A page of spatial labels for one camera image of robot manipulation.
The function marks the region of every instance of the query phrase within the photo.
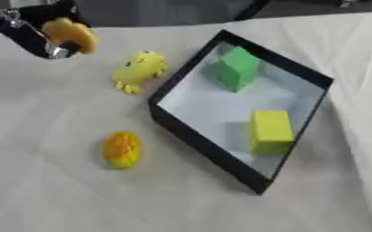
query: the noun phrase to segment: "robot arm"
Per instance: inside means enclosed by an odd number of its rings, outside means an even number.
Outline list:
[[[73,0],[60,0],[50,5],[0,10],[0,33],[38,57],[68,58],[77,53],[80,46],[71,41],[53,43],[42,32],[42,26],[46,22],[57,18],[68,18],[74,23],[88,26]]]

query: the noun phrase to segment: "box rim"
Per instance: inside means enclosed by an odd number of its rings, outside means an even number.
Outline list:
[[[270,176],[270,178],[265,177],[264,175],[260,174],[257,170],[255,170],[251,166],[249,166],[249,165],[245,164],[244,162],[242,162],[241,160],[235,158],[229,152],[227,152],[226,150],[224,150],[223,148],[221,148],[220,146],[218,146],[217,144],[215,144],[214,142],[212,142],[209,138],[206,138],[205,136],[199,134],[195,129],[191,128],[185,122],[183,122],[180,119],[176,118],[174,115],[170,114],[169,112],[167,112],[166,110],[164,110],[159,105],[159,102],[181,80],[183,80],[187,76],[187,73],[189,73],[198,63],[200,63],[204,59],[204,57],[207,54],[209,54],[221,42],[225,42],[225,43],[228,43],[228,44],[240,46],[240,47],[244,48],[245,50],[247,50],[252,55],[256,56],[257,58],[259,58],[259,59],[261,59],[261,60],[263,60],[263,61],[265,61],[267,63],[271,63],[271,64],[279,67],[280,69],[282,69],[282,70],[284,70],[284,71],[286,71],[288,73],[294,73],[299,78],[301,78],[301,79],[303,79],[303,80],[305,80],[307,82],[310,82],[310,83],[312,83],[312,84],[314,84],[314,85],[316,85],[319,88],[321,88],[321,89],[324,90],[323,91],[323,94],[320,96],[320,98],[316,102],[315,106],[313,107],[312,112],[309,114],[309,116],[308,116],[307,120],[305,121],[304,125],[302,126],[301,130],[298,132],[298,135],[297,135],[296,139],[294,140],[292,146],[290,147],[289,151],[286,154],[284,154],[283,159],[281,160],[281,162],[279,163],[279,165],[276,167],[274,173]],[[290,153],[296,148],[296,146],[297,146],[297,144],[298,144],[301,136],[303,135],[303,133],[306,130],[306,128],[309,126],[311,120],[313,119],[314,115],[316,114],[317,109],[319,108],[319,105],[325,99],[325,97],[326,97],[326,95],[328,93],[328,90],[329,90],[329,88],[330,88],[330,86],[331,86],[331,84],[333,82],[334,82],[334,79],[332,79],[330,77],[327,77],[325,74],[322,74],[320,72],[314,71],[314,70],[312,70],[312,69],[310,69],[310,68],[308,68],[308,67],[306,67],[306,66],[304,66],[304,65],[302,65],[300,63],[294,62],[294,61],[290,60],[289,58],[287,58],[285,56],[282,56],[282,55],[280,55],[278,53],[272,52],[271,50],[269,50],[269,49],[267,49],[267,48],[265,48],[263,46],[260,46],[260,45],[258,45],[256,43],[253,43],[253,42],[249,41],[249,40],[246,40],[246,39],[244,39],[244,38],[242,38],[242,37],[240,37],[240,36],[238,36],[236,34],[233,34],[233,33],[229,32],[229,31],[221,30],[213,38],[211,38],[195,55],[193,55],[189,59],[188,62],[186,62],[168,81],[166,81],[150,97],[150,99],[148,100],[148,104],[149,104],[151,110],[153,110],[153,108],[156,107],[156,109],[159,109],[160,111],[164,111],[168,115],[172,116],[173,119],[175,119],[176,123],[181,124],[181,126],[184,126],[185,128],[187,128],[189,131],[192,131],[193,133],[197,133],[200,136],[200,139],[206,140],[212,146],[215,146],[219,150],[222,150],[224,152],[224,154],[227,154],[228,156],[233,157],[236,161],[239,162],[240,165],[243,165],[244,167],[248,167],[249,169],[251,169],[252,171],[254,171],[254,173],[256,172],[255,174],[258,174],[262,178],[268,180],[269,181],[269,184],[263,190],[263,191],[265,191],[269,187],[269,185],[276,179],[276,177],[278,176],[278,174],[282,170],[283,166],[285,165],[286,161],[288,160],[288,158],[290,156]],[[173,133],[176,137],[180,138],[180,136],[178,136],[175,131],[171,131],[168,128],[166,128],[166,129],[168,131],[170,131],[171,133]],[[190,143],[188,141],[186,141],[184,139],[181,139],[181,140],[183,140],[184,142],[186,142],[187,144],[190,145]],[[203,153],[203,151],[197,149],[195,146],[192,146],[192,147],[194,149],[196,149],[198,152]],[[214,162],[216,165],[222,167],[219,163],[217,163],[216,161],[212,160],[212,158],[210,158],[208,155],[206,155],[206,154],[203,154],[203,155],[205,155],[206,157],[208,157],[209,160],[211,160],[212,162]],[[237,179],[240,179],[239,177],[237,177],[236,175],[234,175],[232,173],[232,171],[229,171],[228,169],[225,169],[225,170],[228,171],[229,174],[233,175]],[[241,179],[240,179],[240,181],[243,182],[243,183],[245,183],[246,185],[248,185],[251,188],[250,184],[246,183],[245,181],[243,181]]]

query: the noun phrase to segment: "yellow cube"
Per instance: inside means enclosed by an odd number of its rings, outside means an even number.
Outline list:
[[[250,152],[278,155],[288,152],[294,136],[286,111],[254,111],[250,117]]]

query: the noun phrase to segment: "white table surface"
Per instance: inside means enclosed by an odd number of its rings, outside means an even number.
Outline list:
[[[337,79],[262,197],[155,125],[109,73],[155,50],[174,72],[228,29]],[[43,61],[0,36],[0,231],[372,231],[372,14],[102,28],[98,52]],[[139,166],[100,164],[100,141],[135,131]]]

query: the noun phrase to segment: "orange toy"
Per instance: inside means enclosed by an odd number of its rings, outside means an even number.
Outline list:
[[[81,53],[92,53],[97,48],[97,36],[84,24],[73,23],[68,18],[46,22],[42,31],[54,44],[73,41],[80,45]]]
[[[130,168],[140,159],[141,142],[131,131],[120,130],[104,139],[103,156],[114,168]]]

